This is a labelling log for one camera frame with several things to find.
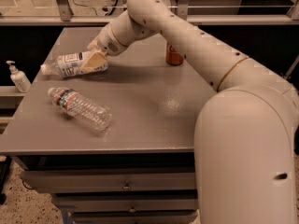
pump bottle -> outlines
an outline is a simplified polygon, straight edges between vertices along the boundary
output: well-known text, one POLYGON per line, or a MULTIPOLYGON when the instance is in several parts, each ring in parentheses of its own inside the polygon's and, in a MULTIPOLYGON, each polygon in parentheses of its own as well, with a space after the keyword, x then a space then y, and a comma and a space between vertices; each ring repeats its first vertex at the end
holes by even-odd
POLYGON ((7 61, 7 64, 9 65, 9 70, 11 72, 10 78, 12 82, 16 85, 19 92, 26 93, 28 92, 31 83, 25 73, 23 71, 20 71, 17 69, 15 65, 12 65, 13 61, 7 61))

crushed plastic bottle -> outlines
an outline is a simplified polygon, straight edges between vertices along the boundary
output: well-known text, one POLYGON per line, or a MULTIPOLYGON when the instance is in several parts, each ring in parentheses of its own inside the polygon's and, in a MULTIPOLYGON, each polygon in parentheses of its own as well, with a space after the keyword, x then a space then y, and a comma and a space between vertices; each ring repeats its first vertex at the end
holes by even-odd
POLYGON ((107 56, 101 50, 84 51, 58 56, 53 63, 40 66, 45 76, 74 77, 108 69, 107 56))
POLYGON ((72 89, 50 88, 48 96, 60 110, 96 131, 103 131, 112 120, 110 109, 107 106, 98 105, 72 89))

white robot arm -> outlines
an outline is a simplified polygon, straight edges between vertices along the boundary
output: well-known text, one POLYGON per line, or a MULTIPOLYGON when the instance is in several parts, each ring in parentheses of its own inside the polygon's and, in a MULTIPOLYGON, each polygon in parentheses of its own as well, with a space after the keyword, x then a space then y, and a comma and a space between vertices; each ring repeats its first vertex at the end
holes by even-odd
POLYGON ((127 8, 90 48, 118 55, 159 33, 219 91, 201 110, 194 134, 201 223, 295 224, 296 89, 162 0, 127 0, 127 8))

gray table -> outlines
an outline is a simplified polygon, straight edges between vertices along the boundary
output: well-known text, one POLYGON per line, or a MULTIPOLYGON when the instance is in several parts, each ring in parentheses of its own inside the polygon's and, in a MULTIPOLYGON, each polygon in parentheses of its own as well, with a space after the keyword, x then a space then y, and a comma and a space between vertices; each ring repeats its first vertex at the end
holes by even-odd
MULTIPOLYGON (((98 28, 66 28, 45 63, 61 54, 86 50, 98 28)), ((165 41, 156 35, 135 42, 119 57, 109 57, 104 74, 66 80, 41 72, 0 136, 0 153, 9 156, 192 152, 198 113, 214 91, 189 64, 164 61, 165 41), (111 108, 109 128, 96 134, 58 112, 47 95, 68 87, 111 108)))
MULTIPOLYGON (((45 63, 86 50, 99 31, 64 29, 45 63)), ((186 62, 168 65, 165 48, 155 35, 109 57, 105 73, 63 80, 39 72, 0 136, 0 154, 12 157, 25 170, 21 179, 50 193, 75 221, 193 221, 194 126, 214 91, 186 62), (95 133, 68 119, 51 103, 51 87, 72 88, 109 106, 108 129, 95 133)))

drawer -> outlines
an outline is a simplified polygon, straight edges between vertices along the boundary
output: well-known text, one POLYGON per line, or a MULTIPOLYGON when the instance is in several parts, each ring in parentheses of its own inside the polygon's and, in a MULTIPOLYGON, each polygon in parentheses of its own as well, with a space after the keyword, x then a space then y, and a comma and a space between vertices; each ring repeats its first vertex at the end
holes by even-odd
POLYGON ((18 156, 31 171, 192 167, 193 152, 18 156))
POLYGON ((21 179, 40 193, 196 189, 194 168, 25 171, 21 179))
POLYGON ((61 210, 74 212, 128 212, 197 210, 197 192, 163 191, 131 192, 53 197, 52 202, 61 210))
POLYGON ((77 224, 188 224, 197 218, 197 212, 73 214, 72 218, 77 224))

